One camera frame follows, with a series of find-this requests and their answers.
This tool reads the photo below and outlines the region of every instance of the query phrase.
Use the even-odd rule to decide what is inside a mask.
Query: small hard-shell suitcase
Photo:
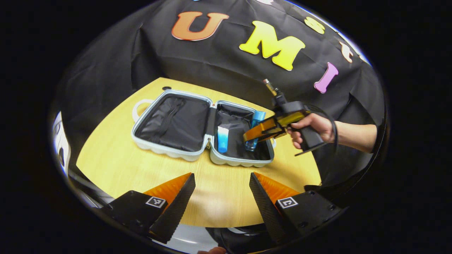
[[[137,108],[143,103],[150,105],[138,116]],[[244,105],[223,100],[213,103],[202,95],[170,89],[155,100],[136,103],[132,110],[135,121],[132,139],[141,149],[187,161],[197,160],[207,147],[215,164],[263,167],[273,161],[276,141],[259,142],[254,152],[245,150],[243,134],[250,129],[255,111]],[[218,126],[229,130],[225,153],[217,149]]]

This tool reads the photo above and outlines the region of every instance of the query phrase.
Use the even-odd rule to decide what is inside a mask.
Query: yellow tabletop
[[[132,140],[132,109],[142,99],[155,99],[164,86],[218,100],[242,104],[266,117],[271,110],[245,100],[204,87],[158,78],[117,106],[96,127],[84,144],[77,166],[95,185],[113,198],[129,190],[145,192],[168,180],[192,172],[196,188],[188,202],[181,223],[202,227],[238,227],[263,223],[249,187],[250,174],[256,171],[299,192],[304,185],[320,184],[320,175],[312,153],[294,156],[299,150],[289,135],[278,138],[272,163],[262,167],[216,165],[206,149],[194,162],[171,158],[140,149]],[[149,106],[138,108],[141,114]]]

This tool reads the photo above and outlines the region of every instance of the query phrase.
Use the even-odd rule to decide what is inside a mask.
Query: orange letter u
[[[222,13],[209,13],[207,16],[210,18],[204,29],[200,32],[191,32],[190,25],[196,17],[202,15],[199,11],[188,11],[180,13],[179,19],[173,26],[171,34],[179,40],[187,41],[200,41],[207,39],[217,30],[223,19],[228,19],[229,16]]]

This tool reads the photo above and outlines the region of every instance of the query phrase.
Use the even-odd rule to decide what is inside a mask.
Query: pink letter i
[[[321,93],[326,93],[326,87],[330,84],[331,80],[338,74],[338,69],[328,62],[328,68],[326,68],[326,72],[323,74],[323,77],[314,83],[314,88]]]

